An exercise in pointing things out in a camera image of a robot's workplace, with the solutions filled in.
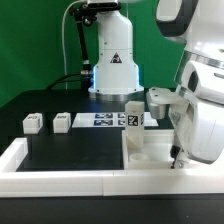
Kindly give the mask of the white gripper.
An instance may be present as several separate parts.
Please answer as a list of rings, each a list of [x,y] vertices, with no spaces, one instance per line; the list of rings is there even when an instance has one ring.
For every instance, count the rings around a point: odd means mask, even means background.
[[[179,144],[170,150],[171,169],[185,168],[187,158],[211,164],[224,150],[224,70],[189,60],[176,80],[174,92],[152,87],[146,94],[154,119],[163,119],[169,106]]]

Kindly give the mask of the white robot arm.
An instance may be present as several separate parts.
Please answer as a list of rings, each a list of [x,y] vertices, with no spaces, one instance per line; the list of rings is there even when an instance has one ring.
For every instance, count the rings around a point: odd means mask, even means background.
[[[123,100],[139,93],[131,22],[119,11],[126,0],[87,0],[97,12],[99,60],[90,96]],[[224,0],[158,0],[163,37],[185,45],[174,92],[153,87],[146,94],[151,116],[169,116],[175,130],[174,165],[211,164],[224,150]]]

